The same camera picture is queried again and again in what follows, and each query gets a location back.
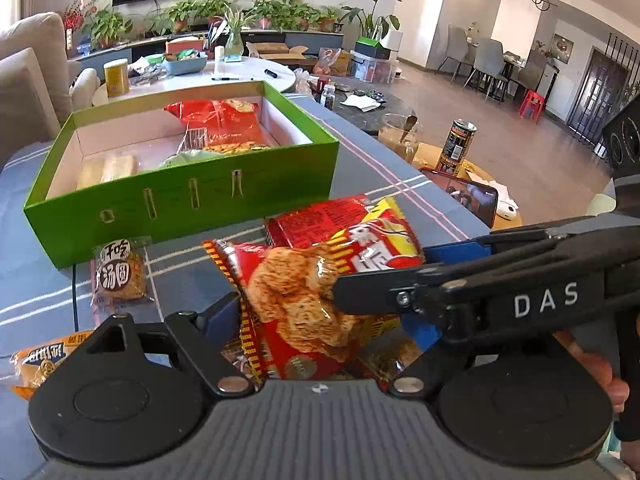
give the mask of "open green box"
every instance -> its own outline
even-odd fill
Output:
[[[100,148],[110,149],[111,137],[126,132],[124,144],[162,143],[169,134],[184,134],[164,106],[228,98],[261,102],[262,125],[275,139],[277,133],[288,140],[278,140],[279,147],[270,150],[148,170],[75,190],[78,164]],[[93,248],[110,240],[149,236],[160,242],[326,200],[337,153],[331,134],[265,82],[150,94],[72,114],[40,169],[24,213],[52,263],[68,267],[91,259]]]

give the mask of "glass vase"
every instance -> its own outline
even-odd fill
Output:
[[[225,62],[242,61],[244,43],[239,30],[231,30],[225,45]]]

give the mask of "blue tablecloth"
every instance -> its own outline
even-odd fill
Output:
[[[362,192],[374,200],[394,196],[423,246],[488,233],[475,216],[375,139],[310,98],[289,97],[340,141],[332,198]],[[90,309],[90,264],[55,269],[22,212],[49,147],[34,144],[20,150],[0,173],[0,356],[72,333],[76,324],[87,330],[99,322]],[[137,308],[135,319],[157,321],[177,310],[203,311],[230,285],[200,242],[209,238],[262,242],[264,235],[263,222],[256,219],[149,246],[148,290],[155,301]],[[44,460],[31,435],[27,406],[0,386],[2,480],[26,478]]]

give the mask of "glass cup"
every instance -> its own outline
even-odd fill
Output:
[[[407,119],[408,117],[404,115],[386,114],[382,117],[378,140],[411,164],[420,146],[422,125],[415,123],[415,126],[404,136],[404,125]]]

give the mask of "yellow canister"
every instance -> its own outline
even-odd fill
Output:
[[[128,63],[127,59],[114,59],[104,64],[104,80],[108,97],[117,97],[129,92]]]

